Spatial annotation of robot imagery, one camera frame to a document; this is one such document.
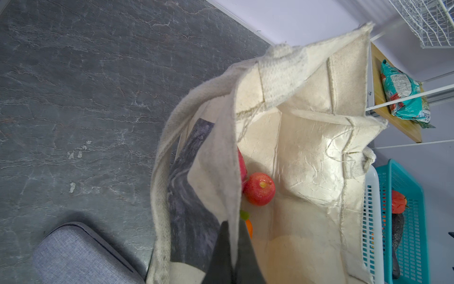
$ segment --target green leaf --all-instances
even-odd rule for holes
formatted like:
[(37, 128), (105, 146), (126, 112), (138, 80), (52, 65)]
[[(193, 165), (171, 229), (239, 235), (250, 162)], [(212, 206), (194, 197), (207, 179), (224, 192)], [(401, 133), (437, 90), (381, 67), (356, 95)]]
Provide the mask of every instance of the green leaf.
[(246, 212), (244, 210), (240, 210), (240, 218), (243, 220), (248, 220), (249, 219), (249, 212)]

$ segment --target wire rack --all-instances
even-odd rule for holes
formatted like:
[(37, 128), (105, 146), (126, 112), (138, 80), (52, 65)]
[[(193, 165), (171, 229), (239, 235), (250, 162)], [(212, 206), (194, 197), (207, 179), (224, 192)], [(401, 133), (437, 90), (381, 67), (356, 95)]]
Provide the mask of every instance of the wire rack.
[(390, 0), (423, 48), (454, 47), (454, 0)]

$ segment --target teal plastic basket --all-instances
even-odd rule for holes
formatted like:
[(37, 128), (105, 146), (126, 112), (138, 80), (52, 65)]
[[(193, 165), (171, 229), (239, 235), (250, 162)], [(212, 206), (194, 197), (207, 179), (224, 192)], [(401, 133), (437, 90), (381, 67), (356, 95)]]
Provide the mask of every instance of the teal plastic basket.
[[(380, 182), (382, 204), (383, 258), (385, 281), (388, 284), (428, 284), (429, 257), (427, 253), (424, 193), (418, 182), (396, 161), (376, 168)], [(404, 234), (396, 251), (400, 267), (399, 279), (392, 279), (391, 189), (406, 196)]]

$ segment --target teal snack bag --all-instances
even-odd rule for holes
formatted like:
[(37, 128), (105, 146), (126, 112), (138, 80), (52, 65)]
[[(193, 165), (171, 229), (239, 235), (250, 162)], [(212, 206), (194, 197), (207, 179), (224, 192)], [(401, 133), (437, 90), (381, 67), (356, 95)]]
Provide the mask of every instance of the teal snack bag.
[[(381, 63), (381, 82), (385, 90), (386, 100), (392, 101), (416, 95), (421, 92), (419, 83), (399, 69), (389, 65), (386, 60)], [(389, 106), (391, 114), (403, 120), (414, 120), (423, 128), (430, 126), (430, 109), (427, 98), (419, 97)]]

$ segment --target white stain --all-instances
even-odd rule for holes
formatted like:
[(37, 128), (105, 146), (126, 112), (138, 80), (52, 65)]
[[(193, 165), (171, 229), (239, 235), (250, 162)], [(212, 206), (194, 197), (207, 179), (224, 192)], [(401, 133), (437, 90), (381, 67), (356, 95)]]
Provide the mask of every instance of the white stain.
[(76, 189), (76, 184), (72, 182), (69, 184), (69, 193), (73, 193), (74, 189)]

